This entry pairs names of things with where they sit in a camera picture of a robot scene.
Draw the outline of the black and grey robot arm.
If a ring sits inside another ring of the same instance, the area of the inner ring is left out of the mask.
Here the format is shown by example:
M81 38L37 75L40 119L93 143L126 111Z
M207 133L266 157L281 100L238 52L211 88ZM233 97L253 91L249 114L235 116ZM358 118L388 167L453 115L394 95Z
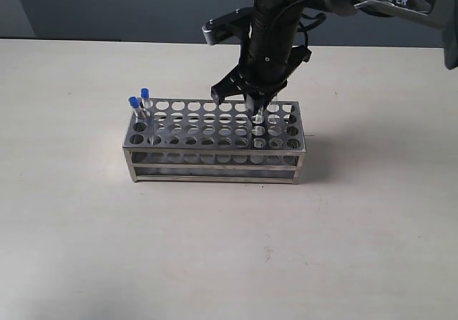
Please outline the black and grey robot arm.
M321 25L327 14L352 16L360 11L378 17L398 17L438 29L442 33L444 63L457 67L457 0L254 0L239 9L203 25L210 45L231 37L240 40L237 65L211 88L211 97L221 104L240 95L252 114L267 108L287 85L290 75L310 59L306 44L295 46L297 34L307 34L305 10L316 15L310 26Z

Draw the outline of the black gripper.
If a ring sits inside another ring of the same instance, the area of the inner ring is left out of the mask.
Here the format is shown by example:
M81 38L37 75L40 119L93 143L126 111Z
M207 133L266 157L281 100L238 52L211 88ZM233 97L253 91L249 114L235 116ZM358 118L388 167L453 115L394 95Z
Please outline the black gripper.
M214 103L244 95L249 113L265 110L286 87L287 79L308 62L309 28L301 23L303 8L244 8L238 65L210 89Z

